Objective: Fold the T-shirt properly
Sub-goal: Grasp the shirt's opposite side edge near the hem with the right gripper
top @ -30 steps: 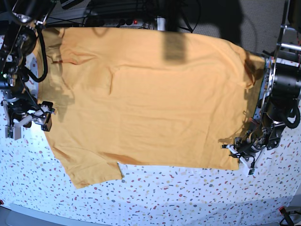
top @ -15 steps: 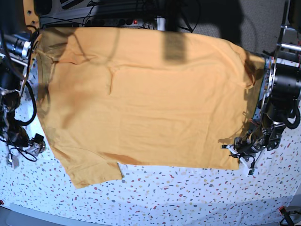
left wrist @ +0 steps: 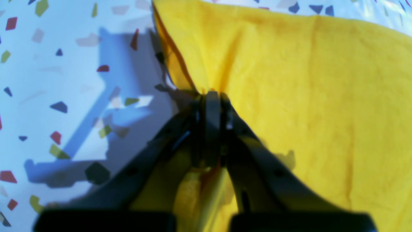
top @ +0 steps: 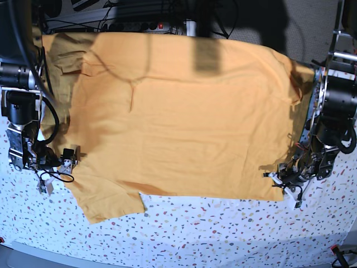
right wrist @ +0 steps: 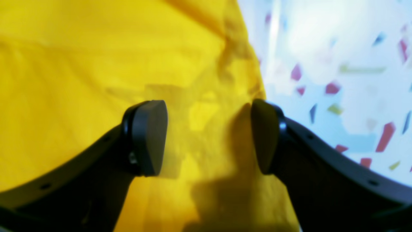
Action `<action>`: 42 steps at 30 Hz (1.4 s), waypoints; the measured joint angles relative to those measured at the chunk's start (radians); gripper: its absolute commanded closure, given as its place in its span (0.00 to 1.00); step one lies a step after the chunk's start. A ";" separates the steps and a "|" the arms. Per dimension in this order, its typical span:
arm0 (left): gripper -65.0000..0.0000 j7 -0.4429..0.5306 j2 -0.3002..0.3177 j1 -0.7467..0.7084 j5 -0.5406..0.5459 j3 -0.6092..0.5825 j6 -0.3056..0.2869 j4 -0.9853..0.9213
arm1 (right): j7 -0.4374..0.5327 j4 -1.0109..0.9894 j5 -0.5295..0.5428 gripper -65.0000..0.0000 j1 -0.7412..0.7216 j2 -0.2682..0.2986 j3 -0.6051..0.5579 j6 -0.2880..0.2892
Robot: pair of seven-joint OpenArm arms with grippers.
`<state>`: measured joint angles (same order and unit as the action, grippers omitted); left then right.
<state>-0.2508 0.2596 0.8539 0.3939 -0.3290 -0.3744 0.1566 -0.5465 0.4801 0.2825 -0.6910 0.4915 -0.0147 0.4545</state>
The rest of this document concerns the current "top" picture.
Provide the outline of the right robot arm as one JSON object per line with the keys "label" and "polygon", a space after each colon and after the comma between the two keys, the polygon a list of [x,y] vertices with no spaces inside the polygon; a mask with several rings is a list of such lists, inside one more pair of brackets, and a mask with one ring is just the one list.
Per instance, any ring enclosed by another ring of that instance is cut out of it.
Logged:
{"label": "right robot arm", "polygon": [[52,194],[52,182],[74,182],[77,152],[60,156],[48,146],[60,127],[42,43],[35,44],[31,1],[1,1],[1,116],[7,117],[9,165],[33,171],[41,194]]}

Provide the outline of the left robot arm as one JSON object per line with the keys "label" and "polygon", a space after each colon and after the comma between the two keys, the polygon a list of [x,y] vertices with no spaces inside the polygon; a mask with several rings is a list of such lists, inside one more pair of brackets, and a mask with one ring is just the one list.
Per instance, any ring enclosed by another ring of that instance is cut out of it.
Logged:
{"label": "left robot arm", "polygon": [[338,2],[329,54],[315,75],[297,152],[289,162],[278,164],[276,172],[264,174],[282,189],[292,209],[301,207],[311,180],[331,176],[339,153],[350,154],[356,148],[356,52],[337,49],[342,37],[356,41],[356,1]]}

